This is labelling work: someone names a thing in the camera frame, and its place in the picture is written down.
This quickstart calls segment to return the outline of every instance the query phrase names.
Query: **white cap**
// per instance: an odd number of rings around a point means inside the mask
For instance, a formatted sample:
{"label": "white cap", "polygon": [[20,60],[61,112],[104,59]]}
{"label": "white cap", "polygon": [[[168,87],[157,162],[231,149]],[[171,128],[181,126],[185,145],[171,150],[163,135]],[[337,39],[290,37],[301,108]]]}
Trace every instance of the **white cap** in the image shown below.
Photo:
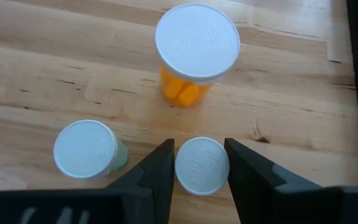
{"label": "white cap", "polygon": [[155,31],[157,51],[175,75],[196,83],[222,77],[236,61],[240,38],[230,18],[205,4],[167,11]]}
{"label": "white cap", "polygon": [[179,149],[175,159],[179,183],[195,195],[210,195],[218,191],[229,177],[229,158],[214,139],[190,139]]}
{"label": "white cap", "polygon": [[109,172],[117,154],[117,139],[103,123],[77,121],[56,138],[53,157],[66,175],[79,179],[99,177]]}

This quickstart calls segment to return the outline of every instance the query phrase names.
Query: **wood grain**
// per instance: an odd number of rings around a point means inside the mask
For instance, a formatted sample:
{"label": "wood grain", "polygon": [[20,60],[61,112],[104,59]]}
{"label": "wood grain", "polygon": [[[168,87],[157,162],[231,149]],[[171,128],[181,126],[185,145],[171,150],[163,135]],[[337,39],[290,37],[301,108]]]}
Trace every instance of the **wood grain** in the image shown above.
{"label": "wood grain", "polygon": [[[196,108],[158,89],[161,0],[0,0],[0,190],[104,187],[166,138],[236,138],[323,186],[358,185],[358,110],[345,0],[202,0],[241,36],[239,60]],[[52,147],[78,119],[106,123],[129,165],[99,181],[62,175]],[[238,223],[229,187],[176,182],[170,223]]]}

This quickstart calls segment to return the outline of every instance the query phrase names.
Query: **wooden table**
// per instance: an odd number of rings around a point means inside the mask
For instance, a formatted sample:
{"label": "wooden table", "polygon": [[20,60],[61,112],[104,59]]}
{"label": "wooden table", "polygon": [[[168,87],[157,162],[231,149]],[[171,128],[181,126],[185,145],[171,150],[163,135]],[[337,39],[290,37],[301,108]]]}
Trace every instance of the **wooden table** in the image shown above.
{"label": "wooden table", "polygon": [[[158,89],[155,25],[192,1],[0,0],[0,190],[104,187],[166,138],[232,137],[318,184],[358,185],[358,110],[345,0],[199,0],[238,27],[241,55],[196,108]],[[127,145],[124,172],[62,175],[59,131],[106,123]],[[171,223],[238,223],[228,186],[210,197],[177,182]]]}

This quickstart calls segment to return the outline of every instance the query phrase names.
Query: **child-resistant cap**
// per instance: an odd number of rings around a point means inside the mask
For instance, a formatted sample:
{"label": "child-resistant cap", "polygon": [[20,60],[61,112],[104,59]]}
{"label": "child-resistant cap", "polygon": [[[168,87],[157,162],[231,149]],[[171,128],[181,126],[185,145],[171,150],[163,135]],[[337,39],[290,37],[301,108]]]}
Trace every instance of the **child-resistant cap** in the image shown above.
{"label": "child-resistant cap", "polygon": [[67,176],[90,179],[109,171],[117,154],[117,139],[103,123],[77,121],[56,138],[53,157]]}
{"label": "child-resistant cap", "polygon": [[229,158],[214,139],[190,139],[179,149],[175,159],[179,183],[194,195],[210,195],[218,191],[229,177]]}
{"label": "child-resistant cap", "polygon": [[171,72],[195,83],[219,79],[240,52],[233,22],[205,4],[182,4],[167,11],[157,24],[155,44]]}

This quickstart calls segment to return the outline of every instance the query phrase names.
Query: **translucent orange bottle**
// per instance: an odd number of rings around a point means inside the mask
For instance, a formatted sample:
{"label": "translucent orange bottle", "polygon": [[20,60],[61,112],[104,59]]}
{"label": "translucent orange bottle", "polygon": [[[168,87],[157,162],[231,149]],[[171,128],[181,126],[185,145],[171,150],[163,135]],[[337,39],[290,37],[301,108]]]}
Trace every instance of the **translucent orange bottle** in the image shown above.
{"label": "translucent orange bottle", "polygon": [[223,12],[205,4],[182,4],[167,11],[155,31],[163,65],[160,87],[174,106],[198,104],[233,66],[240,38]]}

